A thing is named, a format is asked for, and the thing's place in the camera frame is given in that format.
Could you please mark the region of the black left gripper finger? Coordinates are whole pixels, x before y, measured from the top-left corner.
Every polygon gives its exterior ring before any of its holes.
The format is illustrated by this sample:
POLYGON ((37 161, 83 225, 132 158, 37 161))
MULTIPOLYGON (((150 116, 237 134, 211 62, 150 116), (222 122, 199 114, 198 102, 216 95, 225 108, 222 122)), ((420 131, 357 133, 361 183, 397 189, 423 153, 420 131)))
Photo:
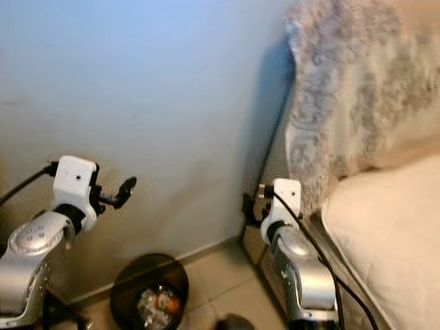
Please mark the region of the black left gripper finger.
POLYGON ((114 195, 114 210, 119 210, 119 208, 122 208, 128 202, 137 182, 138 179, 136 179, 136 177, 129 177, 123 181, 122 185, 120 185, 118 189, 117 194, 114 195))

